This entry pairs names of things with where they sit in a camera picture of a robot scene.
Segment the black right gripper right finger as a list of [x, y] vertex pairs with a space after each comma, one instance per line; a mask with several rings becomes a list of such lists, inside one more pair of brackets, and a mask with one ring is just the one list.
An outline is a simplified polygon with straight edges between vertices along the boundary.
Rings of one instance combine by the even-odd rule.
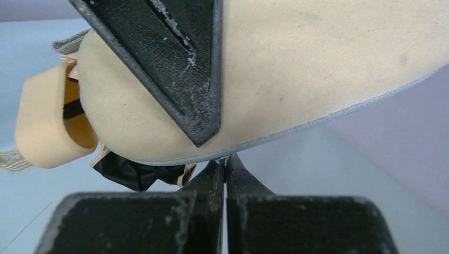
[[226, 165], [230, 253], [397, 253], [387, 223], [360, 196], [282, 196], [237, 155]]

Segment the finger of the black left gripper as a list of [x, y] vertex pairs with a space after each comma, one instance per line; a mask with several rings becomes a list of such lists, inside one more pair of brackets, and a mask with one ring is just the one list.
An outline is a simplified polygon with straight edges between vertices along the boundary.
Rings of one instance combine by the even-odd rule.
[[201, 147], [221, 127], [222, 1], [72, 1]]

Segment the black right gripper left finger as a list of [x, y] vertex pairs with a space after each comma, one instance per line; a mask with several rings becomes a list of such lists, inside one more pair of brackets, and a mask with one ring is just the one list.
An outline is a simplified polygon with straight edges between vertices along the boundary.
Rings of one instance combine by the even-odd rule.
[[176, 192], [74, 193], [36, 253], [221, 253], [225, 161]]

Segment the beige umbrella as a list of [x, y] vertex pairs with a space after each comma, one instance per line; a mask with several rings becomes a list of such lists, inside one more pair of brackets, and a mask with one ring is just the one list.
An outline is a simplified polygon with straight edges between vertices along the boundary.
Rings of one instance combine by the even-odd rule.
[[329, 121], [448, 64], [448, 1], [224, 1], [219, 132], [201, 147], [93, 29], [23, 86], [1, 167], [90, 166], [134, 191]]

